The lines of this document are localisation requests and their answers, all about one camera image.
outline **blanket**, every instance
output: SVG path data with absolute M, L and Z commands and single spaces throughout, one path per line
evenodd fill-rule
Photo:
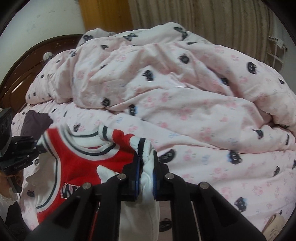
M 26 100 L 99 108 L 103 124 L 150 139 L 171 172 L 209 182 L 260 230 L 294 209 L 295 94 L 270 66 L 179 24 L 89 38 L 51 59 Z

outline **wall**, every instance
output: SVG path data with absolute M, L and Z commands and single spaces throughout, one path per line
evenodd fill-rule
M 296 93 L 296 46 L 276 15 L 274 15 L 274 37 L 283 40 L 288 49 L 281 75 L 290 89 Z
M 15 61 L 37 43 L 84 32 L 78 1 L 29 1 L 0 36 L 0 83 Z

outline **headboard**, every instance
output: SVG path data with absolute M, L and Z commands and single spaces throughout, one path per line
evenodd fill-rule
M 0 107 L 12 107 L 14 114 L 25 105 L 25 95 L 30 84 L 44 66 L 46 52 L 58 54 L 75 49 L 82 34 L 64 35 L 47 39 L 25 52 L 10 68 L 0 85 Z

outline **basketball jersey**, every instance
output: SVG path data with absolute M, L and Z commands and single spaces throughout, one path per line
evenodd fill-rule
M 99 165 L 114 172 L 122 172 L 123 166 L 133 161 L 135 150 L 131 147 L 143 150 L 144 138 L 137 138 L 132 134 L 124 135 L 120 130 L 111 130 L 101 126 L 98 135 L 102 145 L 95 149 L 79 146 L 74 141 L 68 126 L 48 129 L 42 138 L 47 151 L 55 159 L 55 178 L 51 190 L 43 197 L 37 198 L 37 217 L 41 223 L 48 215 L 56 210 L 67 198 L 70 197 L 81 185 L 86 182 L 92 185 L 101 183 L 97 173 Z M 94 136 L 81 135 L 81 139 L 87 142 L 94 140 Z

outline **beige curtain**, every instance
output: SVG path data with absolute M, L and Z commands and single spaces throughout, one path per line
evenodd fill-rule
M 134 28 L 176 22 L 214 44 L 264 61 L 272 11 L 261 0 L 129 0 Z

